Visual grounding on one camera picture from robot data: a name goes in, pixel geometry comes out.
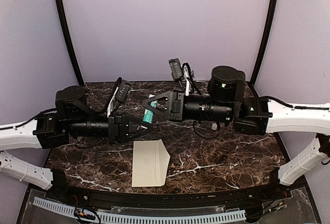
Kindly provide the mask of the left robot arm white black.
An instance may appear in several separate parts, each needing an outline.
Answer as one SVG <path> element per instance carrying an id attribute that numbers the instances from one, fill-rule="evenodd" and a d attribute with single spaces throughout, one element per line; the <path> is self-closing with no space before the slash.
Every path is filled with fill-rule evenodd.
<path id="1" fill-rule="evenodd" d="M 8 151 L 56 148 L 69 144 L 70 137 L 108 138 L 111 143 L 125 143 L 153 131 L 152 124 L 130 114 L 102 115 L 93 111 L 87 105 L 85 89 L 80 86 L 58 91 L 55 105 L 27 121 L 1 126 L 1 172 L 41 189 L 52 189 L 61 201 L 73 197 L 63 171 L 38 167 Z"/>

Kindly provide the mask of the green white glue stick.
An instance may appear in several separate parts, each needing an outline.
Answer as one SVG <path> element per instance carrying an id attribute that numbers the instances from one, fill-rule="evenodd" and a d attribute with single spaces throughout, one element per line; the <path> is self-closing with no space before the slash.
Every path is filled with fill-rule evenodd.
<path id="1" fill-rule="evenodd" d="M 151 107 L 156 107 L 157 106 L 157 101 L 152 101 L 151 102 Z M 144 111 L 144 116 L 143 116 L 143 121 L 147 123 L 152 123 L 153 120 L 153 112 L 149 109 L 145 109 Z"/>

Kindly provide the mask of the cream paper envelope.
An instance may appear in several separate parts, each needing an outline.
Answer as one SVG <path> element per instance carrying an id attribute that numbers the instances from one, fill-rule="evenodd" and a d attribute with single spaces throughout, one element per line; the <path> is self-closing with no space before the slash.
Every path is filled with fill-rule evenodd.
<path id="1" fill-rule="evenodd" d="M 161 139 L 135 141 L 131 186 L 164 186 L 170 158 L 171 156 Z"/>

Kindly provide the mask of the white glue stick cap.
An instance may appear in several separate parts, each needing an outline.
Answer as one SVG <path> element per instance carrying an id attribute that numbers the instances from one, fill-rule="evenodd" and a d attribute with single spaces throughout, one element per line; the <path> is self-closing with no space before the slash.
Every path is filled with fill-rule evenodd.
<path id="1" fill-rule="evenodd" d="M 212 124 L 212 130 L 216 131 L 218 129 L 218 125 L 216 123 Z"/>

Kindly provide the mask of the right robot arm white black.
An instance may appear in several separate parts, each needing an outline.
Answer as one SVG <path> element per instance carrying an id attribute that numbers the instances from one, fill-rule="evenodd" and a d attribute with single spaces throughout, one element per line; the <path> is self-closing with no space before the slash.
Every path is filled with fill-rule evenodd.
<path id="1" fill-rule="evenodd" d="M 234 131 L 246 135 L 315 133 L 315 138 L 302 152 L 272 171 L 271 183 L 264 187 L 263 196 L 274 200 L 283 192 L 283 185 L 292 185 L 329 157 L 329 103 L 299 105 L 271 96 L 245 98 L 244 89 L 243 71 L 217 66 L 212 69 L 207 96 L 168 91 L 145 99 L 142 105 L 169 121 L 232 124 Z"/>

